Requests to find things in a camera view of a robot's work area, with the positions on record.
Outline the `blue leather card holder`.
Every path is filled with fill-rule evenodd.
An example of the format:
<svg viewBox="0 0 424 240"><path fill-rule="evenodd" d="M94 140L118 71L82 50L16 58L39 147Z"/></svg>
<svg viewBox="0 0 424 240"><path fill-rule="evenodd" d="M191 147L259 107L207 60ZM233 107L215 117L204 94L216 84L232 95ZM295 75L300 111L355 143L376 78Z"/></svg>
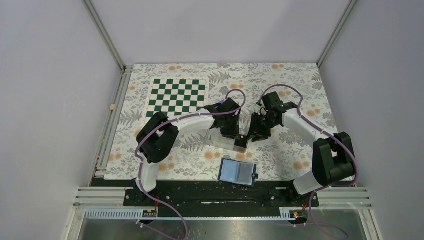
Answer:
<svg viewBox="0 0 424 240"><path fill-rule="evenodd" d="M253 188L258 178L256 164L227 158L221 159L218 181Z"/></svg>

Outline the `clear plastic card box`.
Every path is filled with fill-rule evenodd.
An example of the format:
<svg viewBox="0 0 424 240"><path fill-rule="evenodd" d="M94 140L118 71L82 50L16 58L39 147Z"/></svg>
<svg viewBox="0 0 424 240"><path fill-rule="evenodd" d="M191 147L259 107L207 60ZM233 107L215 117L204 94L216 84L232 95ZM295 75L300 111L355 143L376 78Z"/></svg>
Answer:
<svg viewBox="0 0 424 240"><path fill-rule="evenodd" d="M205 143L207 145L217 147L217 148L221 148L221 149L227 150L227 151L233 151L233 152L244 154L246 152L247 148L248 148L248 145L247 145L247 148L246 148L245 151L236 151L234 149L234 142L235 142L235 139L223 137L221 135L220 129L217 129L217 128L209 129L206 132Z"/></svg>

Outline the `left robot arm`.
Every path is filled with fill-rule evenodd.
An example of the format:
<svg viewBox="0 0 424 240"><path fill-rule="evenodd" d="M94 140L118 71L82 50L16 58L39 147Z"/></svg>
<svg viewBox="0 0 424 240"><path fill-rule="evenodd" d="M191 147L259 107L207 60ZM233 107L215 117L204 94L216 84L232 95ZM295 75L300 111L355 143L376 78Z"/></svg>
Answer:
<svg viewBox="0 0 424 240"><path fill-rule="evenodd" d="M176 140L187 134L210 129L228 130L235 123L243 105L231 98L207 105L198 111L173 117L155 113L136 137L135 156L141 165L136 179L136 199L144 206L155 200L159 167L171 153Z"/></svg>

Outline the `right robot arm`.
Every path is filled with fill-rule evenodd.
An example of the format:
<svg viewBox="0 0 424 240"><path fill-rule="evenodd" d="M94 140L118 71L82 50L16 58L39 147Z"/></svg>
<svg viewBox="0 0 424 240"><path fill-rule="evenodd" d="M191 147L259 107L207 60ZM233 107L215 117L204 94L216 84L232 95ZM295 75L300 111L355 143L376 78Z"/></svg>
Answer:
<svg viewBox="0 0 424 240"><path fill-rule="evenodd" d="M298 105L284 103L276 92L264 94L259 102L265 112L252 114L249 140L267 140L272 135L271 130L281 126L294 131L312 148L311 170L292 180L286 193L291 205L299 206L307 199L307 194L356 175L352 141L347 133L324 131L302 116Z"/></svg>

